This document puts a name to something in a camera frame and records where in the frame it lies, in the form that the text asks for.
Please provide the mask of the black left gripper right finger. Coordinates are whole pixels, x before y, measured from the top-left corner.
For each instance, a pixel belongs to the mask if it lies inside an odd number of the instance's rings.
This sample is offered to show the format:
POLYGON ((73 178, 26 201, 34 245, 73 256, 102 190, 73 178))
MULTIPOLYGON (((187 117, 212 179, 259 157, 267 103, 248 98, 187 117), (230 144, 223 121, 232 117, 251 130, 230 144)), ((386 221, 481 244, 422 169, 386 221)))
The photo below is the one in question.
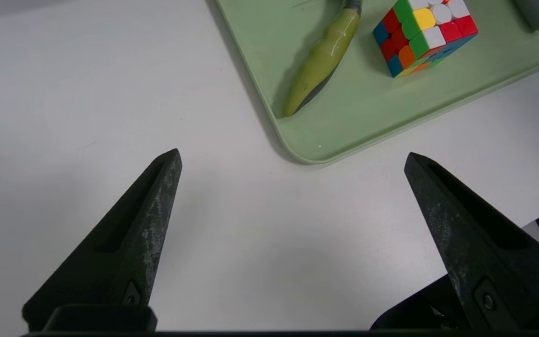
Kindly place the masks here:
POLYGON ((539 330, 539 243, 434 160, 404 172, 471 327, 539 330))

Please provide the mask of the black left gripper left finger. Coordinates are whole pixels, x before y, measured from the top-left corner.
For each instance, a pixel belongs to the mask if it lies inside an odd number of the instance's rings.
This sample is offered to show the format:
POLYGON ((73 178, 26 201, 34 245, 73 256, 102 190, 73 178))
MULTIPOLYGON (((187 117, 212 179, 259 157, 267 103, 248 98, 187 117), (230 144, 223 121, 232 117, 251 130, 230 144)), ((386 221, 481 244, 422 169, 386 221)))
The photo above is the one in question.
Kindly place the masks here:
POLYGON ((22 307, 29 330, 154 330, 148 303, 182 171, 155 158, 22 307))

